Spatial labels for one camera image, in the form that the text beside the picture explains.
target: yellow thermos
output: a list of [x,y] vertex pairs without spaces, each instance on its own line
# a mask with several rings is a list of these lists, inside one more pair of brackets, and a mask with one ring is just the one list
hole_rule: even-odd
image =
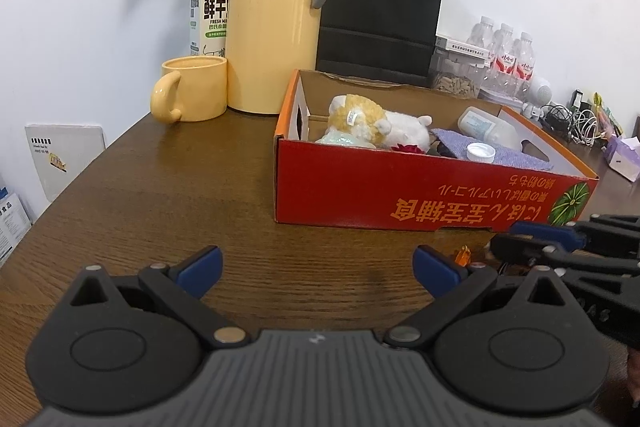
[[313,70],[326,0],[229,0],[227,104],[278,114],[291,73]]

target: bottle cap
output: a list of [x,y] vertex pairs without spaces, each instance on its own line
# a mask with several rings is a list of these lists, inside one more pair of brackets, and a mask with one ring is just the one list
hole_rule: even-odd
[[470,143],[466,146],[466,157],[472,162],[493,163],[495,158],[495,149],[482,142]]

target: purple tissue box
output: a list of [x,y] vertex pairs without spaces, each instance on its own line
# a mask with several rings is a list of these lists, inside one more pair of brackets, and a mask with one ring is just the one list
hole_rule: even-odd
[[614,171],[630,182],[640,177],[640,141],[638,138],[609,138],[605,159]]

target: gray ribbed surface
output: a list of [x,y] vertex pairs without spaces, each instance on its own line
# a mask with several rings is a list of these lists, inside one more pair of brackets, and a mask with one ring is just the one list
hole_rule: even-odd
[[263,331],[250,346],[214,353],[188,388],[151,409],[107,418],[47,409],[29,423],[30,427],[518,425],[608,424],[587,410],[552,420],[487,413],[444,389],[418,353],[383,347],[370,331]]

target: green pumpkin illustration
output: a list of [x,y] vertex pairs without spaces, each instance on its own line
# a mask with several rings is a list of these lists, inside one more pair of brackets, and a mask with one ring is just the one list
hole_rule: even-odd
[[580,213],[587,199],[589,199],[589,185],[585,182],[575,184],[554,203],[548,222],[559,227],[572,221]]

